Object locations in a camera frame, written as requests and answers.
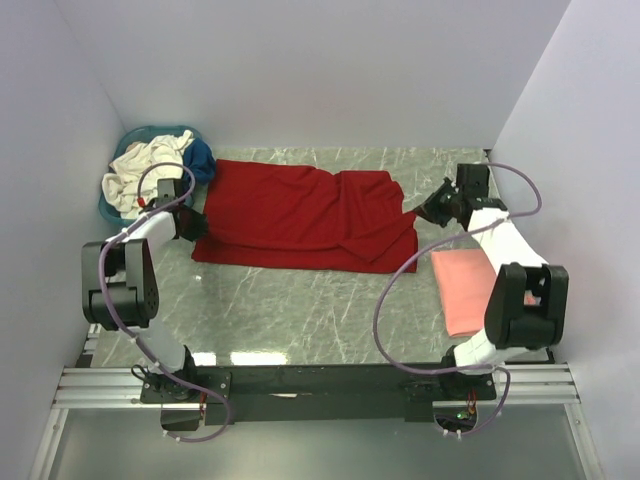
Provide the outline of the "red t shirt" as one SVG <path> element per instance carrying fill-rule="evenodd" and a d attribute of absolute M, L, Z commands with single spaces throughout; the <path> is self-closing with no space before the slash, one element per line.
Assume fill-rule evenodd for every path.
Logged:
<path fill-rule="evenodd" d="M 395 272 L 418 248 L 415 215 L 386 171 L 219 160 L 196 262 Z"/>

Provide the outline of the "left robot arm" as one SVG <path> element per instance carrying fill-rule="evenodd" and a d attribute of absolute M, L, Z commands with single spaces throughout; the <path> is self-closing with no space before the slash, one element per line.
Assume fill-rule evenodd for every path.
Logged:
<path fill-rule="evenodd" d="M 193 242 L 207 232 L 206 216 L 186 203 L 190 194 L 178 179 L 159 180 L 139 220 L 81 251 L 85 319 L 138 347 L 146 364 L 134 365 L 131 373 L 149 391 L 176 402 L 197 396 L 200 378 L 188 347 L 156 318 L 160 300 L 153 254 L 171 240 Z"/>

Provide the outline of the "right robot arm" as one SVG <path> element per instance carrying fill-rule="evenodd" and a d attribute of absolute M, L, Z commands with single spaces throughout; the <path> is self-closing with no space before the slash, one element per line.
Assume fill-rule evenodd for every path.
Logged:
<path fill-rule="evenodd" d="M 446 400 L 462 400 L 472 391 L 495 398 L 494 367 L 558 344 L 564 330 L 568 271 L 537 254 L 516 228 L 517 214 L 491 196 L 490 169 L 482 163 L 458 165 L 455 179 L 444 179 L 413 210 L 440 227 L 456 221 L 494 274 L 482 327 L 442 358 L 438 385 Z"/>

